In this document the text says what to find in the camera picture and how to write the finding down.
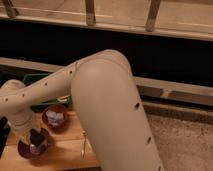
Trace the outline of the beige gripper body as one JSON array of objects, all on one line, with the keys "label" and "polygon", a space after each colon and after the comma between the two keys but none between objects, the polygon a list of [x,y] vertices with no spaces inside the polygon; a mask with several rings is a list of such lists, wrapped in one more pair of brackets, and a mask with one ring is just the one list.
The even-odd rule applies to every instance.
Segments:
[{"label": "beige gripper body", "polygon": [[14,117],[9,117],[8,122],[13,133],[22,142],[30,141],[30,131],[32,129],[38,130],[38,122],[34,115],[27,116],[23,120]]}]

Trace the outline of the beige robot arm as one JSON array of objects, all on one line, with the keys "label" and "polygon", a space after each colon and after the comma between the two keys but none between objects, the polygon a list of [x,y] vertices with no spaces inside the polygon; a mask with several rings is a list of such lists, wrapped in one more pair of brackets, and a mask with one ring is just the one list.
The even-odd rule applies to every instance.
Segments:
[{"label": "beige robot arm", "polygon": [[165,171],[127,58],[103,50],[29,85],[0,87],[0,115],[24,142],[37,126],[29,108],[69,95],[102,171]]}]

